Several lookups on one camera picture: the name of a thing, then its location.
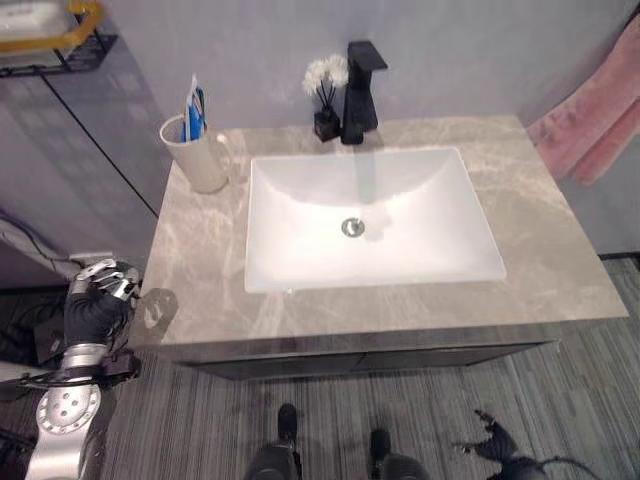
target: reed diffuser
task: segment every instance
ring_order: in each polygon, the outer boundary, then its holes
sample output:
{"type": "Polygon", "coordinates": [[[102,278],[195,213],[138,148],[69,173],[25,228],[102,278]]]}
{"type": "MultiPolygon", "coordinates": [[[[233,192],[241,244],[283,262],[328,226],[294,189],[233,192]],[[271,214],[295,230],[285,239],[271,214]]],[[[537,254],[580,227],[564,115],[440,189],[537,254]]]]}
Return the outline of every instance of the reed diffuser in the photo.
{"type": "Polygon", "coordinates": [[[322,108],[313,116],[314,132],[326,142],[340,135],[340,118],[333,109],[332,102],[336,90],[347,84],[347,61],[340,55],[331,55],[324,60],[314,60],[307,67],[302,81],[305,93],[320,99],[322,108]]]}

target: white cup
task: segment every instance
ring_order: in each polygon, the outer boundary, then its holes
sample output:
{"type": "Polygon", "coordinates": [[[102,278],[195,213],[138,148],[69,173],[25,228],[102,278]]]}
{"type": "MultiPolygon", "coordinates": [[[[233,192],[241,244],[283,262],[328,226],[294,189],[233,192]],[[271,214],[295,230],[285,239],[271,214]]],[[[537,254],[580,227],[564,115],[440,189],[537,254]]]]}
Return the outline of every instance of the white cup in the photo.
{"type": "Polygon", "coordinates": [[[160,127],[160,138],[171,152],[191,189],[198,193],[214,193],[222,189],[228,177],[222,159],[231,163],[231,152],[224,135],[206,130],[197,140],[182,142],[184,115],[176,115],[160,127]]]}

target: marble countertop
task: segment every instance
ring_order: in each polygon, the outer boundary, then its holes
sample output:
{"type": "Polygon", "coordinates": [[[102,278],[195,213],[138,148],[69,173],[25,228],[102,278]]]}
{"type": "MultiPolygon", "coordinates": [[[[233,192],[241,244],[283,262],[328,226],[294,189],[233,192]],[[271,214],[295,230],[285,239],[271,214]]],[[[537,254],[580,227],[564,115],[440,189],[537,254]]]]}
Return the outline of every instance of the marble countertop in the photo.
{"type": "Polygon", "coordinates": [[[259,355],[549,340],[627,316],[562,193],[513,116],[381,124],[360,147],[310,127],[227,130],[230,182],[190,191],[175,163],[129,342],[200,363],[259,355]],[[251,158],[456,146],[505,263],[497,282],[249,294],[251,158]]]}

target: black faucet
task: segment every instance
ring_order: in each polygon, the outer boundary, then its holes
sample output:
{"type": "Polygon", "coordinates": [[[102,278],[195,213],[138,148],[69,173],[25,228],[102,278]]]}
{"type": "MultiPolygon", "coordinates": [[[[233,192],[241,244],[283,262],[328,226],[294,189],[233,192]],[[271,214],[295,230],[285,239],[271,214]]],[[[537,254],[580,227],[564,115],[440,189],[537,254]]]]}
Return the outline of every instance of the black faucet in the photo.
{"type": "Polygon", "coordinates": [[[389,67],[369,40],[349,42],[347,63],[349,81],[344,95],[340,140],[345,145],[360,145],[363,133],[378,127],[370,90],[371,72],[389,67]]]}

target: rectangular sink basin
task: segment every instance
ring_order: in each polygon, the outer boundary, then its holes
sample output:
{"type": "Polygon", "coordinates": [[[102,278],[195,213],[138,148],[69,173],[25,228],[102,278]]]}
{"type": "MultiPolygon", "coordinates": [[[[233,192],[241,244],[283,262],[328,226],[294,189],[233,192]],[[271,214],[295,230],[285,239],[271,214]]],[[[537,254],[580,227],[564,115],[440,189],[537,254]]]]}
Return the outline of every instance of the rectangular sink basin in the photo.
{"type": "Polygon", "coordinates": [[[247,292],[505,277],[456,148],[251,163],[247,292]]]}

